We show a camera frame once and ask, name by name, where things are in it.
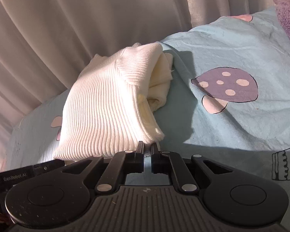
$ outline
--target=white polka dot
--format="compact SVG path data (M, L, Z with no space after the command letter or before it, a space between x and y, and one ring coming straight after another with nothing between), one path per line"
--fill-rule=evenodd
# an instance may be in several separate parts
M222 73L222 75L225 76L225 77L228 77L228 76L231 76L231 73L229 73L229 72L227 72L227 71L224 71L224 72Z
M237 84L241 85L241 86L247 86L249 85L249 82L246 79L238 79L236 81Z
M229 96L234 96L235 95L235 91L231 90L231 89L228 89L225 91L226 95L229 95Z
M199 83L199 85L202 87L202 88L206 88L208 86L208 83L206 81L202 81Z

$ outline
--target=curtain fold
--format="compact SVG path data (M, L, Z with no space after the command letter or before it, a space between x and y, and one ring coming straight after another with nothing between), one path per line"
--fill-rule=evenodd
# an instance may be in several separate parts
M272 0L0 0L0 166L12 127L112 55Z

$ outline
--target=silver pin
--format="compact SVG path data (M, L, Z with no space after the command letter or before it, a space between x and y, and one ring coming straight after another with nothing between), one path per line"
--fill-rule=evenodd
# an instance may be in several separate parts
M100 192L107 192L112 189L112 185L110 184L100 184L97 186L97 190Z
M182 190L185 192L193 192L197 189L197 186L195 184L185 184L182 185Z

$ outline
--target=pink mushroom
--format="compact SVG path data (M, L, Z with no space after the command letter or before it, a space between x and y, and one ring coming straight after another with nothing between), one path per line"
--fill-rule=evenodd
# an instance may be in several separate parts
M57 116L53 119L53 122L50 124L51 127L60 127L57 133L56 140L60 140L60 134L61 134L61 126L62 126L62 116Z
M222 112L228 102L250 102L258 97L258 86L254 78L237 68L214 68L191 82L206 92L202 105L210 114Z
M231 16L233 18L237 18L237 19L241 19L241 20L244 20L244 21L247 21L247 22L251 22L252 21L252 18L253 16L252 15L240 15L240 16Z

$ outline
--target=ribbed knit fabric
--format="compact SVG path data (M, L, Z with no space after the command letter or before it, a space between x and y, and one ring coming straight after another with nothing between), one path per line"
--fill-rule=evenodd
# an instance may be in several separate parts
M54 158L111 157L135 150L140 140L162 140L152 111L165 104L171 66L172 55L163 54L158 43L95 55L68 95Z

